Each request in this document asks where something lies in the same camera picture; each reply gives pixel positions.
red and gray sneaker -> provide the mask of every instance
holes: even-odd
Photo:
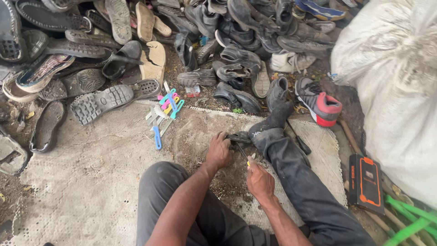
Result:
[[[328,96],[318,83],[309,77],[300,78],[295,84],[295,95],[318,125],[331,127],[335,124],[342,108],[341,102]]]

leg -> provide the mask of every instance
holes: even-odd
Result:
[[[273,165],[291,203],[314,233],[310,237],[313,245],[375,245],[351,212],[307,166],[306,155],[284,136],[283,127],[258,132],[252,142]]]
[[[137,246],[144,246],[174,191],[189,178],[180,165],[158,162],[143,174],[139,185]],[[269,246],[270,236],[228,209],[210,190],[192,225],[187,245]]]

blue shoe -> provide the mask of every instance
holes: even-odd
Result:
[[[295,0],[295,6],[297,9],[308,12],[322,21],[338,21],[346,15],[344,11],[320,7],[310,0]]]

white sack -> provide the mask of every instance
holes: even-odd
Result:
[[[334,83],[358,91],[366,151],[437,209],[437,0],[372,0],[341,32]]]

hand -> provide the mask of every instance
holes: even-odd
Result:
[[[247,158],[250,163],[250,166],[247,166],[247,188],[261,206],[265,206],[274,201],[274,178],[251,156]]]
[[[232,160],[231,154],[233,151],[229,150],[231,141],[225,139],[226,135],[228,135],[228,133],[219,132],[212,136],[209,141],[209,150],[206,154],[206,164],[216,167],[217,170],[227,167]]]

